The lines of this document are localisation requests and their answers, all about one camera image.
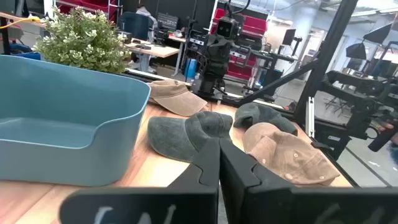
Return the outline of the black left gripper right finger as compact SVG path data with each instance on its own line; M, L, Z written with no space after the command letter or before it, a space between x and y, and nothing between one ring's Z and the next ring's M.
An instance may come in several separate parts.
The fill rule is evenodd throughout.
M296 187L220 140L220 182L230 223L397 224L396 188Z

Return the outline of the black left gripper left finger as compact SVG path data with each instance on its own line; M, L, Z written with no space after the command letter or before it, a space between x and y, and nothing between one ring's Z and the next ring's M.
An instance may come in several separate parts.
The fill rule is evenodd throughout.
M167 187L78 190L61 204L62 223L216 223L220 141L209 139Z

